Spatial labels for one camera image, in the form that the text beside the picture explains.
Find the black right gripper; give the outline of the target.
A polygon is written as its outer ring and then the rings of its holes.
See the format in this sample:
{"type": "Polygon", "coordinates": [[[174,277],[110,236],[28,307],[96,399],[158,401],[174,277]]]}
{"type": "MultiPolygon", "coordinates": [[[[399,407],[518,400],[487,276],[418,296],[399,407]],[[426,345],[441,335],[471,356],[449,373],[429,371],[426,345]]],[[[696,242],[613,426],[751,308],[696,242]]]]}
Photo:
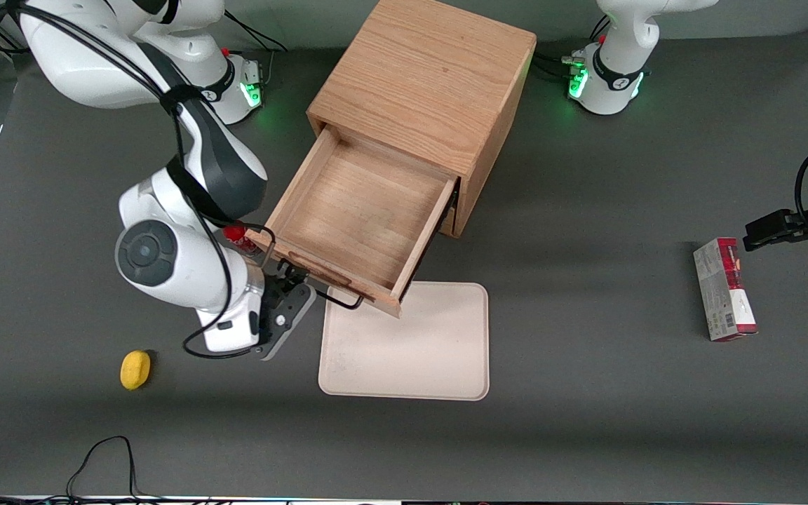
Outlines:
{"type": "Polygon", "coordinates": [[[316,291],[307,283],[307,269],[294,269],[291,262],[278,261],[274,275],[265,278],[261,297],[257,345],[260,361],[269,361],[278,353],[316,299],[316,291]]]}

